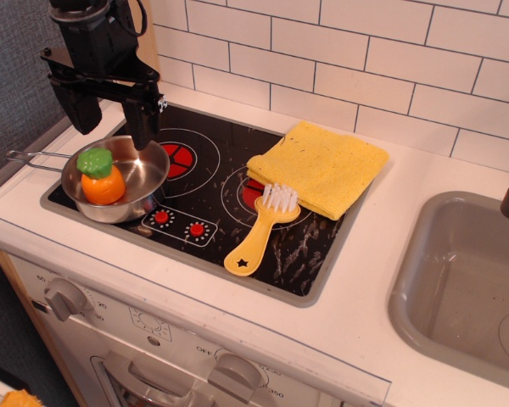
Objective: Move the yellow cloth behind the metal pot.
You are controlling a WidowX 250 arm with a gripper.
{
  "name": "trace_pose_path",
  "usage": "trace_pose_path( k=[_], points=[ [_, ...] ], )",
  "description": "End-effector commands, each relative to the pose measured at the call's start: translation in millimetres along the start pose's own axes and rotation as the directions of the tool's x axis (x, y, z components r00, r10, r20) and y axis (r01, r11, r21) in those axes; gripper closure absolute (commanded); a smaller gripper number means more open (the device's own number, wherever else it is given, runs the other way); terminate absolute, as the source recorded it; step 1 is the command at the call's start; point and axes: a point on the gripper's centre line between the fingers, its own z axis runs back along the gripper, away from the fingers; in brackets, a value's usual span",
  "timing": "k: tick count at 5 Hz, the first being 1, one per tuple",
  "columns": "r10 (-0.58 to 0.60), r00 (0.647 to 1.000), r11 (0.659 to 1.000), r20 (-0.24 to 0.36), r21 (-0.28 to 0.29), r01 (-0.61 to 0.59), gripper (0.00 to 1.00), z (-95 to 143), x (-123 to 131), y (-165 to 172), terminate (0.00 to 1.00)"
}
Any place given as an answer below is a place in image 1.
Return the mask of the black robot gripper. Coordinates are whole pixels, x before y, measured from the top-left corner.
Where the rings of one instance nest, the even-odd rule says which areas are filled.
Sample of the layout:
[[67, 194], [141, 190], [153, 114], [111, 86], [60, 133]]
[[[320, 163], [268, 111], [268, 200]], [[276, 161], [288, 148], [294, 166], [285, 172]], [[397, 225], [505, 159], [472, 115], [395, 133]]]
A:
[[159, 134], [161, 94], [158, 71], [137, 56], [138, 38], [129, 6], [50, 6], [51, 20], [59, 27], [63, 47], [45, 47], [45, 60], [55, 79], [50, 83], [71, 124], [82, 134], [93, 131], [102, 119], [98, 98], [122, 101], [127, 126], [136, 150], [145, 149]]

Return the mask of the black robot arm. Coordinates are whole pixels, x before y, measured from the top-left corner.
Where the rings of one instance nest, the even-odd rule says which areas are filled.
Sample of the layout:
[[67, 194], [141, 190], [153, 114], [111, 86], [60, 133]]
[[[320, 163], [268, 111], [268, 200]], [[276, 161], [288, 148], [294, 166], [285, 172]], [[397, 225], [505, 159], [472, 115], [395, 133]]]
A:
[[142, 150], [159, 132], [165, 97], [159, 72], [138, 56], [138, 39], [148, 29], [146, 9], [135, 26], [127, 1], [52, 1], [51, 20], [63, 47], [45, 47], [48, 79], [71, 124], [83, 135], [102, 119], [102, 99], [120, 103], [134, 147]]

